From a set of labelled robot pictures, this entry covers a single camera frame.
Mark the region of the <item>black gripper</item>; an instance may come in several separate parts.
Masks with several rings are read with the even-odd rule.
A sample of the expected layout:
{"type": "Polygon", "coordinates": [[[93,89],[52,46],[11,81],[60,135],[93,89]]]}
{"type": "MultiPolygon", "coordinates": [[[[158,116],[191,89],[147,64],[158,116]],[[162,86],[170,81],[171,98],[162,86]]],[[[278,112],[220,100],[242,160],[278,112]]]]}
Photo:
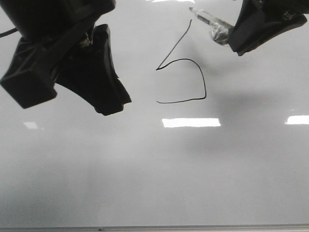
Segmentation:
{"type": "MultiPolygon", "coordinates": [[[[91,15],[99,18],[114,10],[116,1],[2,0],[0,7],[22,35],[0,85],[27,109],[57,96],[52,75],[56,58],[51,46],[38,40],[56,38],[91,15]]],[[[93,27],[90,33],[90,46],[74,46],[66,54],[56,83],[108,116],[123,111],[131,98],[114,69],[109,26],[93,27]]]]}

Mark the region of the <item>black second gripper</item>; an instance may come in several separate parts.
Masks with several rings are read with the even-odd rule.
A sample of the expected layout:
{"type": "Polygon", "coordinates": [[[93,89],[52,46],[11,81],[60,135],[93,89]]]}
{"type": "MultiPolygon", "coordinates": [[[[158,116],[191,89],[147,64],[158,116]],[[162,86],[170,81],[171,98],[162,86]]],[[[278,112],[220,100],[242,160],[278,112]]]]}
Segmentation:
{"type": "Polygon", "coordinates": [[[239,56],[307,22],[308,0],[244,0],[228,44],[239,56]]]}

